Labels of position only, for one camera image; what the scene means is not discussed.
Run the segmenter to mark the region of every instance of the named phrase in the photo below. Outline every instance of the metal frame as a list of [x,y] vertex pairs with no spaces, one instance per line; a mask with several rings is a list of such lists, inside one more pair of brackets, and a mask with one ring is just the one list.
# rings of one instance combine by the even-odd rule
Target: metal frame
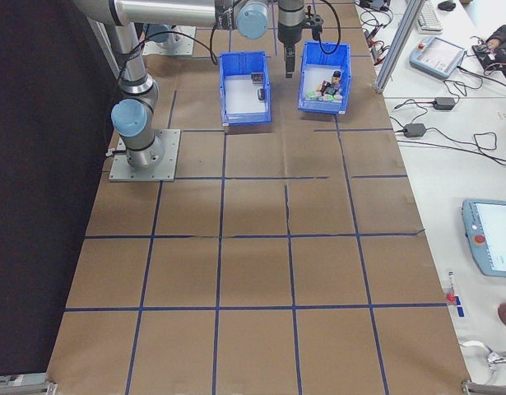
[[483,385],[473,383],[472,381],[463,381],[461,387],[465,395],[471,395],[473,393],[482,395],[506,395],[506,387],[497,385]]
[[399,27],[397,28],[397,33],[395,34],[395,37],[393,37],[393,41],[390,44],[390,49],[388,50],[388,54],[384,59],[381,71],[375,80],[374,88],[377,93],[384,92],[384,88],[392,76],[393,69],[397,64],[397,60],[399,60],[401,51],[404,48],[408,37],[410,36],[411,30],[417,21],[417,16],[419,15],[419,12],[424,4],[425,0],[410,0],[408,2],[408,7],[406,8],[405,14],[401,19]]
[[0,376],[0,395],[55,395],[57,384],[46,373]]

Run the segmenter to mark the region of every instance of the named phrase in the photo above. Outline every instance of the power adapter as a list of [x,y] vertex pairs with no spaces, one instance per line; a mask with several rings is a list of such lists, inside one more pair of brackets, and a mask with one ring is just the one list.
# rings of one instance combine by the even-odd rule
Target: power adapter
[[408,123],[405,125],[404,129],[402,129],[405,137],[413,138],[413,137],[423,137],[426,133],[426,128],[423,123]]
[[436,97],[434,108],[442,111],[450,111],[456,106],[456,101],[452,97]]

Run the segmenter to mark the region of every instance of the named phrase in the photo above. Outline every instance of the cardboard floor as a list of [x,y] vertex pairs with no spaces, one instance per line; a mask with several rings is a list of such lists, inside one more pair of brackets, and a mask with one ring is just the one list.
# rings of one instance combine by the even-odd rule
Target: cardboard floor
[[256,41],[218,31],[215,45],[267,52],[268,126],[222,128],[218,68],[199,46],[146,58],[154,127],[182,129],[177,179],[112,184],[105,163],[49,365],[59,393],[461,393],[467,371],[355,6],[335,7],[352,52],[346,115],[297,110],[299,73],[285,79],[272,26]]

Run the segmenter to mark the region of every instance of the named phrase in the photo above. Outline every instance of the control tablet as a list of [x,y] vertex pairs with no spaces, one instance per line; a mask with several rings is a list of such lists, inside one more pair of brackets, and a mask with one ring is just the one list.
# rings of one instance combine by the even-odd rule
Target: control tablet
[[481,272],[506,277],[506,202],[467,199],[462,215],[472,257]]
[[465,49],[439,37],[424,38],[411,51],[410,65],[431,76],[447,79],[465,56]]

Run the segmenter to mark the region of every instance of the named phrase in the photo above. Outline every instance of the blue plastic bin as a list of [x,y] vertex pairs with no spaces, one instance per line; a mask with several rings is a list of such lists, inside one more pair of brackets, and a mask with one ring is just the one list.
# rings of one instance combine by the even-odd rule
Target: blue plastic bin
[[[252,73],[263,73],[253,84]],[[264,89],[264,100],[258,89]],[[271,84],[263,51],[228,52],[220,56],[221,122],[224,126],[271,122]]]
[[[326,52],[334,50],[337,43],[324,43]],[[307,99],[307,94],[320,86],[323,80],[330,81],[335,70],[341,71],[342,100],[319,101]],[[339,44],[337,50],[326,55],[316,41],[306,41],[300,69],[299,109],[313,113],[344,114],[348,107],[351,87],[350,45]]]

